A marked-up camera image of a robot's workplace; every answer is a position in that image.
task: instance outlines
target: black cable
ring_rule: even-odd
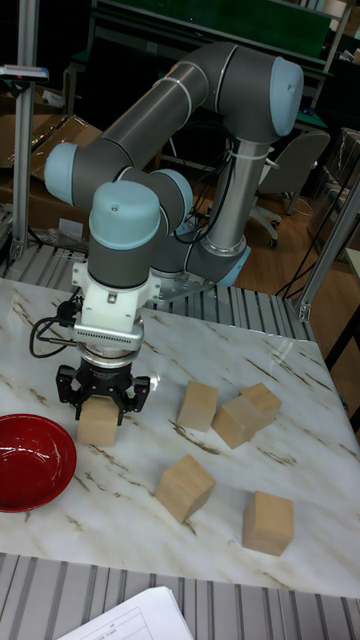
[[[309,271],[311,271],[315,267],[316,262],[317,261],[315,260],[315,262],[311,265],[311,267],[309,267],[308,269],[306,269],[306,271],[303,271],[298,276],[296,276],[296,278],[294,278],[294,282],[296,282],[296,280],[300,280],[300,278],[303,278],[303,276],[306,276],[306,274],[309,273]],[[284,284],[284,286],[281,287],[281,289],[279,289],[279,291],[277,291],[275,295],[278,296],[282,291],[284,291],[284,289],[286,289],[287,286],[288,286],[288,283]]]
[[[69,300],[67,300],[66,303],[62,303],[62,304],[63,305],[64,304],[70,305],[72,302],[74,302],[74,300],[75,300],[76,296],[78,295],[79,291],[80,291],[80,287],[76,287],[75,291],[72,293],[72,295],[69,298]],[[68,326],[68,327],[72,327],[74,325],[74,323],[71,320],[67,320],[66,318],[62,318],[59,315],[48,317],[48,318],[41,318],[41,320],[38,320],[38,322],[36,322],[36,324],[34,324],[32,330],[31,330],[30,341],[29,341],[29,350],[30,350],[31,355],[34,358],[50,358],[51,356],[55,356],[58,353],[61,353],[61,351],[64,351],[64,349],[66,349],[66,347],[69,346],[68,344],[64,344],[59,349],[55,349],[54,351],[51,351],[50,353],[45,353],[45,354],[35,353],[35,351],[34,351],[35,337],[40,342],[48,342],[47,338],[42,338],[41,336],[45,333],[45,331],[50,329],[50,327],[53,324],[55,324],[55,322],[58,322],[59,324],[61,323],[62,326]],[[45,326],[36,335],[36,332],[37,332],[38,328],[42,324],[44,324]]]
[[[360,220],[358,220],[358,222],[356,223],[355,227],[353,229],[350,229],[349,233],[347,234],[344,242],[342,243],[339,251],[337,252],[337,255],[340,255],[340,253],[342,253],[345,249],[345,247],[347,246],[351,236],[356,232],[356,230],[358,229],[360,225]],[[300,276],[298,276],[298,278],[301,278],[302,276],[304,276],[308,271],[311,271],[311,269],[313,269],[316,265],[316,262],[314,262],[314,264],[311,265],[311,267],[309,267],[308,269],[306,269],[306,271],[304,271],[304,273],[302,273]],[[301,293],[301,291],[303,290],[304,287],[300,287],[300,289],[297,289],[296,291],[294,291],[294,293],[289,293],[288,298],[292,298],[293,296],[296,296],[297,293]]]
[[[35,353],[34,351],[34,340],[35,340],[35,334],[37,329],[44,323],[48,323],[47,328],[49,328],[52,324],[54,324],[55,320],[57,320],[57,317],[52,317],[52,318],[42,318],[41,320],[38,320],[38,322],[36,322],[36,324],[34,324],[33,328],[31,329],[31,333],[30,333],[30,342],[29,342],[29,350],[31,355],[34,358],[50,358],[51,356],[55,356],[57,353],[61,353],[61,351],[64,351],[64,349],[66,349],[66,347],[68,345],[63,345],[62,347],[60,347],[59,349],[55,349],[54,351],[51,351],[51,353]]]
[[[286,288],[286,291],[285,291],[285,293],[284,293],[284,295],[283,295],[283,299],[285,299],[285,298],[287,297],[287,295],[288,295],[288,293],[289,293],[289,291],[290,291],[290,289],[291,289],[292,285],[294,284],[294,282],[296,282],[296,280],[298,280],[298,279],[299,279],[299,277],[301,277],[301,276],[299,276],[299,271],[301,271],[301,269],[302,269],[303,265],[305,264],[305,262],[306,262],[307,258],[308,258],[308,257],[309,257],[309,255],[310,255],[311,250],[312,250],[312,248],[314,247],[315,242],[316,242],[316,240],[318,239],[318,237],[319,237],[319,235],[320,235],[320,233],[321,233],[321,231],[322,231],[322,229],[323,229],[324,225],[325,225],[325,224],[326,224],[326,222],[329,220],[329,218],[330,218],[330,216],[331,216],[331,214],[332,214],[332,212],[333,212],[333,210],[334,210],[334,208],[335,208],[336,204],[338,203],[339,199],[341,198],[341,196],[342,196],[342,194],[343,194],[344,190],[347,188],[347,185],[349,184],[349,180],[351,179],[351,177],[352,177],[352,175],[353,175],[353,173],[354,173],[354,171],[355,171],[355,169],[356,169],[357,165],[359,164],[359,160],[360,160],[360,156],[358,156],[358,158],[357,158],[357,160],[356,160],[356,162],[355,162],[355,164],[354,164],[354,166],[353,166],[352,170],[350,171],[350,173],[349,173],[348,177],[346,178],[346,180],[345,180],[345,182],[344,182],[343,186],[341,187],[341,189],[340,189],[339,193],[338,193],[338,194],[337,194],[337,196],[335,197],[334,202],[331,204],[331,206],[330,206],[330,208],[329,208],[329,211],[327,212],[326,216],[325,216],[325,217],[324,217],[324,219],[322,220],[322,222],[321,222],[321,224],[320,224],[320,226],[319,226],[319,228],[318,228],[317,232],[315,233],[315,236],[313,237],[313,239],[312,239],[312,241],[311,241],[311,243],[310,243],[310,246],[309,246],[308,250],[306,251],[306,254],[305,254],[304,258],[302,259],[302,261],[301,261],[300,265],[298,266],[298,268],[297,268],[297,270],[296,270],[296,272],[295,272],[295,274],[294,274],[294,277],[293,277],[293,278],[292,278],[292,279],[291,279],[291,280],[290,280],[290,281],[289,281],[289,282],[288,282],[284,287],[282,287],[282,288],[280,289],[280,291],[283,291],[283,290]]]
[[[35,242],[38,243],[39,247],[44,246],[43,241],[40,240],[39,236],[35,233],[35,231],[33,231],[31,227],[28,227],[28,233],[31,235],[32,238],[34,238]]]
[[[235,156],[233,156],[233,157],[232,157],[232,159],[230,160],[230,162],[231,162],[231,166],[230,166],[230,169],[229,169],[229,173],[228,173],[228,177],[227,177],[226,185],[225,185],[225,188],[224,188],[224,191],[223,191],[222,197],[221,197],[220,204],[219,204],[219,206],[218,206],[218,208],[217,208],[217,211],[216,211],[216,213],[215,213],[215,215],[214,215],[213,219],[212,219],[212,220],[211,220],[211,222],[208,224],[208,226],[207,226],[207,228],[206,228],[206,231],[205,231],[204,233],[199,233],[195,238],[192,238],[192,240],[182,240],[182,239],[177,235],[176,231],[174,231],[174,236],[175,236],[176,240],[177,240],[178,242],[181,242],[181,244],[187,244],[187,245],[190,245],[190,244],[196,244],[196,243],[200,242],[201,240],[203,240],[204,238],[206,238],[206,236],[208,236],[208,235],[209,235],[209,233],[210,233],[210,231],[213,229],[213,227],[214,227],[215,223],[217,222],[217,220],[218,220],[218,218],[219,218],[220,212],[221,212],[221,210],[222,210],[222,208],[223,208],[223,205],[224,205],[224,202],[225,202],[225,198],[226,198],[227,193],[228,193],[228,190],[229,190],[229,186],[230,186],[230,182],[231,182],[232,174],[233,174],[234,167],[235,167],[236,157],[235,157]]]

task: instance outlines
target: red bowl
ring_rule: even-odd
[[[76,450],[56,422],[29,414],[0,418],[0,511],[47,504],[69,484]]]

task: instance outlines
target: green panel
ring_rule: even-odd
[[[330,18],[272,0],[128,0],[168,18],[317,58]]]

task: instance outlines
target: blue joint cap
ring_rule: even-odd
[[[104,247],[129,251],[155,236],[160,219],[157,195],[142,184],[121,180],[106,182],[96,190],[89,227]]]
[[[186,180],[186,178],[184,178],[181,173],[179,173],[178,171],[174,171],[173,169],[159,169],[159,171],[153,171],[152,173],[163,173],[166,176],[169,176],[169,178],[171,178],[175,182],[177,187],[179,187],[184,200],[184,217],[187,216],[192,208],[193,192],[190,183]]]
[[[250,247],[246,247],[244,253],[242,254],[241,258],[238,260],[238,262],[230,269],[230,271],[226,274],[226,276],[224,276],[223,278],[221,278],[221,280],[219,280],[217,284],[222,284],[224,287],[231,287],[234,284],[236,278],[238,277],[250,253],[251,253]]]
[[[51,195],[73,205],[72,176],[77,144],[62,142],[51,151],[45,164],[45,186]]]
[[[276,58],[270,78],[270,112],[278,136],[287,136],[293,128],[304,88],[299,65]]]

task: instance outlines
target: floor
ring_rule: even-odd
[[[245,289],[275,294],[294,275],[300,261],[310,245],[306,225],[308,218],[295,212],[286,216],[285,205],[276,201],[260,201],[259,205],[276,211],[283,216],[279,227],[279,241],[276,249],[268,246],[269,235],[254,220],[249,220],[245,235],[252,248],[236,285]],[[308,213],[308,207],[298,203],[297,208]],[[312,250],[304,268],[317,258]],[[296,291],[306,280],[299,280],[293,287]],[[324,357],[345,327],[360,300],[360,285],[350,267],[334,262],[313,302],[311,326]],[[335,385],[349,405],[349,415],[359,406],[360,398],[360,357],[352,340],[331,371]]]

